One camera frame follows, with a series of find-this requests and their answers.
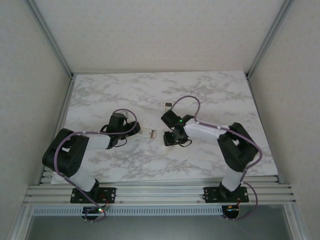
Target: white wall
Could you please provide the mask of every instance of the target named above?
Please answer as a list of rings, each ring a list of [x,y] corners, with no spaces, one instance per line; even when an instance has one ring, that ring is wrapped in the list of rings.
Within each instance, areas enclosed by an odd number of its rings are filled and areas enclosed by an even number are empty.
[[[251,80],[278,170],[320,239],[320,1],[297,0]]]
[[[35,184],[68,79],[22,0],[0,3],[0,239]]]
[[[72,71],[247,70],[284,0],[36,0]]]

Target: marble tabletop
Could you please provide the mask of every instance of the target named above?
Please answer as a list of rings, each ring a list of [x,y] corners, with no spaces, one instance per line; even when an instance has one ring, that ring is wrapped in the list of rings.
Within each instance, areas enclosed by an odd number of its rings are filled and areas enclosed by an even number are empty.
[[[114,110],[126,108],[136,114],[142,128],[157,131],[155,139],[134,135],[122,147],[86,151],[82,166],[100,182],[223,177],[227,165],[218,143],[192,139],[188,147],[164,146],[163,134],[169,130],[161,121],[164,102],[185,95],[200,100],[198,119],[217,125],[241,123],[261,147],[263,158],[247,176],[278,174],[242,71],[77,75],[65,128],[98,131]],[[194,115],[196,109],[194,99],[184,99],[174,112],[183,117]],[[54,173],[51,183],[64,180]]]

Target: black mounting plate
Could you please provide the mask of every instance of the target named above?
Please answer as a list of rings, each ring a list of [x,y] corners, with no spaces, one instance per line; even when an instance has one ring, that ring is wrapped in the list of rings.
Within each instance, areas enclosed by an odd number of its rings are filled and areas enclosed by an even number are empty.
[[[234,193],[233,197],[228,200],[225,200],[219,194],[219,187],[218,186],[207,186],[203,188],[204,195],[202,196],[203,200],[205,200],[206,204],[212,203],[238,203],[240,199],[241,203],[248,203],[249,197],[247,188],[245,186],[240,186],[236,192]]]
[[[116,191],[115,187],[99,187],[98,197],[94,200],[97,204],[105,204],[106,200],[109,203],[114,204],[116,199]],[[72,189],[70,203],[72,204],[91,204],[91,202],[82,195],[77,189]]]

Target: white marble surface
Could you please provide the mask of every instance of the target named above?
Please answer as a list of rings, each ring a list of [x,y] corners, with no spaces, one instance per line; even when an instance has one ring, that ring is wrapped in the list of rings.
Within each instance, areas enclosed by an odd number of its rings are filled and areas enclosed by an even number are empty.
[[[217,143],[192,139],[185,148],[164,146],[163,133],[169,130],[161,121],[164,102],[185,95],[199,98],[198,119],[218,125],[239,122],[262,148],[262,160],[247,176],[278,174],[242,71],[78,75],[66,128],[98,131],[114,110],[127,108],[137,115],[142,128],[157,130],[156,139],[135,135],[125,146],[87,151],[82,166],[100,182],[223,177],[227,165]],[[174,111],[183,117],[194,115],[196,109],[193,99],[184,99]],[[51,183],[64,182],[54,174]]]

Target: purple cable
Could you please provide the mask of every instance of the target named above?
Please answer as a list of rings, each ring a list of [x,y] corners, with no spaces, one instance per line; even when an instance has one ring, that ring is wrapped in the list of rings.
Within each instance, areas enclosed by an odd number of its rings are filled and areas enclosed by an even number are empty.
[[[137,116],[130,110],[128,109],[125,109],[125,108],[120,108],[120,109],[117,109],[115,110],[112,114],[114,114],[115,112],[118,112],[118,111],[128,111],[129,113],[131,113],[133,116],[134,116],[134,120],[135,120],[135,123],[133,125],[133,127],[128,130],[128,131],[124,131],[124,132],[111,132],[111,133],[108,133],[108,132],[100,132],[100,131],[75,131],[73,133],[71,133],[70,135],[68,135],[65,139],[63,139],[60,144],[58,145],[58,147],[56,148],[55,150],[55,153],[54,153],[54,158],[53,158],[53,165],[54,165],[54,170],[55,172],[62,178],[64,178],[65,181],[67,181],[69,184],[71,184],[72,186],[74,186],[80,193],[82,193],[91,203],[93,203],[95,205],[95,207],[92,207],[90,208],[88,211],[86,211],[85,215],[84,215],[84,219],[85,221],[87,221],[87,215],[89,212],[91,212],[93,209],[96,209],[96,208],[101,208],[101,206],[96,203],[93,199],[91,199],[86,193],[85,191],[83,191],[80,187],[78,187],[72,180],[70,180],[70,178],[66,177],[65,175],[63,175],[59,169],[58,169],[58,153],[60,151],[60,149],[62,148],[62,146],[64,145],[64,143],[66,141],[68,141],[72,136],[75,136],[75,135],[79,135],[79,134],[86,134],[86,135],[91,135],[91,134],[101,134],[101,135],[121,135],[121,134],[127,134],[129,132],[131,132],[133,129],[135,129],[135,127],[137,126],[137,122],[138,122],[138,119],[137,119]],[[102,218],[97,218],[95,220],[91,220],[91,222],[98,222],[98,221],[101,221],[103,219],[106,218],[106,211],[103,210],[103,217]]]
[[[254,193],[254,196],[255,196],[255,206],[254,206],[253,210],[252,210],[250,213],[248,213],[247,215],[242,216],[242,217],[239,217],[239,218],[233,218],[232,220],[233,220],[233,221],[238,221],[238,220],[242,220],[242,219],[245,219],[245,218],[249,217],[252,213],[254,213],[254,211],[256,210],[256,208],[257,208],[257,206],[258,206],[258,196],[257,196],[257,193],[256,193],[256,191],[254,190],[254,188],[253,188],[249,183],[247,183],[247,182],[242,182],[242,181],[243,181],[243,179],[245,178],[245,175],[246,175],[248,169],[251,168],[251,167],[253,167],[254,165],[256,165],[256,164],[262,159],[262,155],[263,155],[263,154],[262,154],[261,148],[260,148],[254,141],[250,140],[249,138],[247,138],[247,137],[245,137],[245,136],[243,136],[243,135],[241,135],[241,134],[239,134],[239,133],[237,133],[237,132],[235,132],[235,131],[232,131],[232,130],[229,129],[229,128],[225,128],[225,127],[222,127],[222,126],[217,126],[217,125],[214,125],[214,124],[210,124],[210,123],[205,123],[205,122],[199,121],[199,120],[197,119],[197,115],[198,115],[198,113],[199,113],[201,103],[200,103],[199,99],[196,98],[195,96],[187,95],[187,96],[180,97],[180,98],[179,98],[177,101],[175,101],[175,103],[172,105],[172,108],[171,108],[171,109],[173,109],[174,106],[175,106],[178,102],[180,102],[182,99],[185,99],[185,98],[192,98],[192,99],[195,99],[195,100],[197,101],[197,103],[198,103],[198,108],[197,108],[197,110],[196,110],[196,112],[195,112],[195,114],[194,114],[194,120],[195,120],[196,122],[198,122],[200,125],[203,125],[203,126],[206,126],[206,127],[209,127],[209,128],[214,128],[214,129],[223,130],[223,131],[229,132],[229,133],[231,133],[231,134],[234,134],[234,135],[238,136],[239,138],[242,138],[243,140],[245,140],[245,141],[247,141],[248,143],[252,144],[252,145],[257,149],[257,151],[259,152],[259,157],[258,157],[258,159],[257,159],[255,162],[253,162],[253,163],[251,163],[250,165],[248,165],[248,166],[245,167],[245,169],[244,169],[244,171],[243,171],[243,174],[242,174],[242,176],[241,176],[241,179],[240,179],[240,182],[241,182],[241,183],[248,185],[248,186],[252,189],[252,191],[253,191],[253,193]]]

